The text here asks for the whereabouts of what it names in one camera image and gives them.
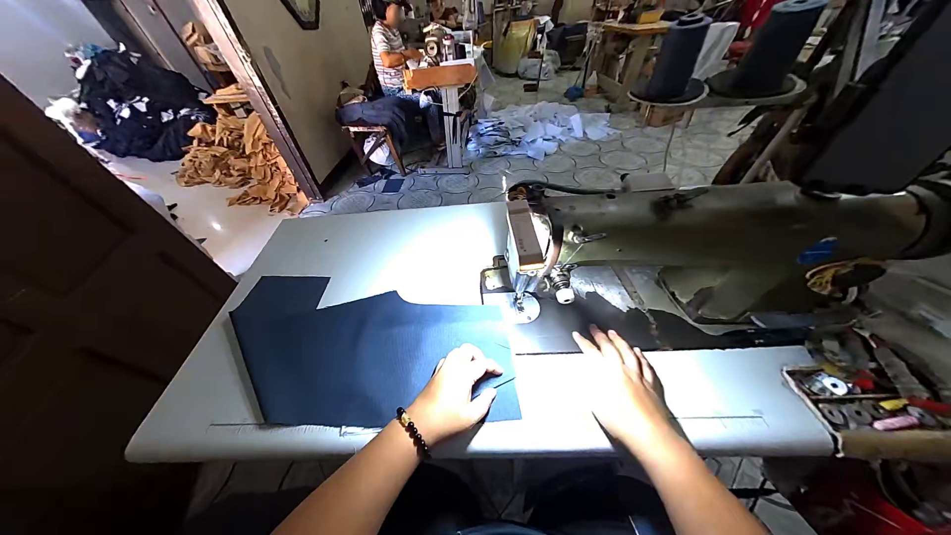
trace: hand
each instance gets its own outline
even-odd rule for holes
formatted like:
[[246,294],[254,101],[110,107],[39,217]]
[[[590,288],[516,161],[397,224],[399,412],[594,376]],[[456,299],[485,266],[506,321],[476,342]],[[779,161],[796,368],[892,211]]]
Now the hand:
[[664,405],[664,391],[644,353],[631,348],[616,332],[591,326],[597,347],[572,333],[581,352],[588,355],[592,376],[585,385],[597,421],[612,437],[637,455],[647,447],[675,436]]
[[474,426],[489,412],[495,389],[486,388],[472,399],[473,385],[486,374],[501,375],[502,368],[485,358],[481,349],[463,344],[436,365],[436,373],[406,409],[428,445]]

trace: striped shirt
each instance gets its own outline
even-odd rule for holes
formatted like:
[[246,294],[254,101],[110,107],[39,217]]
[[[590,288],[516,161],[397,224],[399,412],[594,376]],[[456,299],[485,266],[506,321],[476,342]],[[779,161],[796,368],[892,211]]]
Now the striped shirt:
[[406,50],[399,31],[386,26],[379,20],[370,30],[370,49],[373,51],[373,66],[377,69],[379,84],[388,88],[403,87],[403,66],[390,69],[383,66],[380,52],[400,52]]

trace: beaded bracelet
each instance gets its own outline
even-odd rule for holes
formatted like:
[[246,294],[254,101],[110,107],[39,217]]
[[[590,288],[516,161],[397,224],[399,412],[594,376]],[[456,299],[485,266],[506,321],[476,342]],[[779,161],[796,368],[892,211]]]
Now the beaded bracelet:
[[416,425],[410,420],[409,413],[406,412],[406,409],[403,407],[397,407],[397,422],[406,432],[410,434],[410,438],[413,439],[413,444],[416,445],[419,450],[419,454],[422,455],[423,459],[429,459],[429,447],[426,445],[426,441],[422,440],[422,436],[419,434],[419,431],[416,429]]

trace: plastic bag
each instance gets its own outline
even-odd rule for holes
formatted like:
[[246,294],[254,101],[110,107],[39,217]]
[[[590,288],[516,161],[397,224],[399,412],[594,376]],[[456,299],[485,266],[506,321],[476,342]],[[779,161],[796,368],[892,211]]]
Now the plastic bag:
[[554,50],[545,50],[545,59],[522,58],[518,61],[518,77],[523,80],[538,78],[538,65],[541,65],[541,79],[551,80],[558,68],[561,67],[561,58]]
[[[373,147],[374,141],[376,141],[376,137],[370,136],[363,142],[364,153]],[[390,148],[385,143],[381,144],[370,154],[370,161],[382,166],[392,166],[394,164],[393,156],[390,154]]]

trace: tiled floor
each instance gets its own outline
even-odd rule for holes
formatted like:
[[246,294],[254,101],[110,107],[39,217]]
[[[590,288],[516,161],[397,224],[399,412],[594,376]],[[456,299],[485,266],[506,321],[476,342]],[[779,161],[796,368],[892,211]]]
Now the tiled floor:
[[113,173],[158,193],[168,205],[178,204],[173,210],[179,216],[176,225],[192,238],[205,238],[204,250],[232,275],[241,275],[251,267],[281,220],[288,217],[271,214],[265,205],[230,207],[227,198],[238,193],[235,189],[179,186],[172,174],[179,168],[177,161],[105,156],[109,160],[106,168]]
[[[542,82],[541,90],[535,93],[524,92],[520,79],[499,77],[486,92],[495,96],[494,109],[541,101],[567,104],[569,102],[562,93],[573,83],[576,75],[574,72],[563,72],[554,80]],[[611,105],[600,96],[580,99],[572,104],[582,111],[591,112],[609,110]],[[354,168],[345,191],[327,202],[308,207],[303,215],[484,203],[500,200],[506,187],[523,180],[591,188],[618,187],[622,173],[635,175],[663,170],[668,140],[670,154],[667,174],[673,184],[709,184],[746,136],[745,130],[732,137],[727,136],[728,132],[737,128],[738,120],[746,111],[746,108],[699,109],[685,129],[683,125],[677,126],[672,139],[671,127],[640,127],[636,112],[612,113],[611,126],[621,132],[608,139],[563,143],[555,154],[537,161],[524,156],[473,158],[468,155],[468,172],[439,176],[412,172],[395,193],[383,193],[383,181],[363,188],[350,186],[353,180],[363,174],[360,169]],[[416,163],[428,159],[428,156],[417,152],[407,155],[407,159]]]

